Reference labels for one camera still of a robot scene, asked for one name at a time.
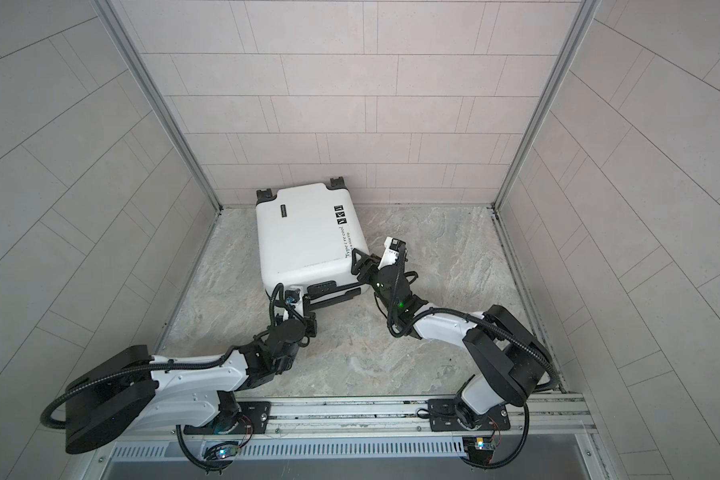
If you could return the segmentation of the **black and white suitcase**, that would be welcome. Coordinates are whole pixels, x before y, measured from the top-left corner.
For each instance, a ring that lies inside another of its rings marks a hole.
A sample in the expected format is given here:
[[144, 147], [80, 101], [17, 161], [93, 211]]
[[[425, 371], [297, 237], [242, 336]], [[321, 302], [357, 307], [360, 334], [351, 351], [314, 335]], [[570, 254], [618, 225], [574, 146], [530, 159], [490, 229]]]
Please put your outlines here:
[[352, 252], [369, 252], [343, 177], [256, 192], [259, 259], [265, 292], [300, 287], [314, 309], [344, 302], [368, 286], [351, 272]]

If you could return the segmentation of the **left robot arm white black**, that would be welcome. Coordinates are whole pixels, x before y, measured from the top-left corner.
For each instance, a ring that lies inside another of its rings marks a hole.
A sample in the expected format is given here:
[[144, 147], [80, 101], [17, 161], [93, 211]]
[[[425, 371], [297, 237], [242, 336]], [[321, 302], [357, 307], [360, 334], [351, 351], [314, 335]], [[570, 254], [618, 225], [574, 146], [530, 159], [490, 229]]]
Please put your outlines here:
[[233, 410], [234, 394], [289, 370], [316, 335], [313, 313], [282, 320], [219, 356], [172, 359], [130, 346], [66, 387], [65, 450], [96, 450], [125, 432], [176, 425], [203, 427]]

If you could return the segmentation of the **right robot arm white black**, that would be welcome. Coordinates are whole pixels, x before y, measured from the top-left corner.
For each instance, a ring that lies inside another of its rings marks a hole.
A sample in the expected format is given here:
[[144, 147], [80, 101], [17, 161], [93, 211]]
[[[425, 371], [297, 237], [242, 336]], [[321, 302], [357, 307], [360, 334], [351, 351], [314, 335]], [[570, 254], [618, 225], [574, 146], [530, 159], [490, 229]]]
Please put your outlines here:
[[523, 407], [532, 394], [559, 385], [549, 351], [505, 307], [465, 313], [436, 306], [412, 292], [406, 259], [406, 245], [397, 240], [380, 257], [354, 249], [351, 272], [386, 309], [393, 337], [442, 341], [469, 353], [479, 373], [455, 397], [454, 416], [463, 427], [476, 429], [491, 409]]

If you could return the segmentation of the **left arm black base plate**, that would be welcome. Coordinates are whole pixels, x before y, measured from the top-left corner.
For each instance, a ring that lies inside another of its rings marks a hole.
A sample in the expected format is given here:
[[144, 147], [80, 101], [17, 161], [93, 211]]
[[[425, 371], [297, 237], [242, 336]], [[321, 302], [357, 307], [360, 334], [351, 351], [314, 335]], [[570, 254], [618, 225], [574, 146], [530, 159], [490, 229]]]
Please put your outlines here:
[[201, 427], [183, 426], [185, 435], [243, 435], [264, 434], [269, 421], [272, 404], [268, 401], [243, 401], [239, 412], [218, 413]]

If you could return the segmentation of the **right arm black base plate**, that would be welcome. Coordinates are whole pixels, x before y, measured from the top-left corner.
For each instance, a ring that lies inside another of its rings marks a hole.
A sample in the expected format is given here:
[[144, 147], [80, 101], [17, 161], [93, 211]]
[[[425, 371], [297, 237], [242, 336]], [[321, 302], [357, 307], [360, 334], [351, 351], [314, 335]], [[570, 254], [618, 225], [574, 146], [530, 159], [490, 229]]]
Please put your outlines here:
[[508, 431], [511, 428], [505, 405], [496, 405], [484, 414], [475, 414], [462, 401], [429, 399], [416, 415], [429, 421], [433, 432]]

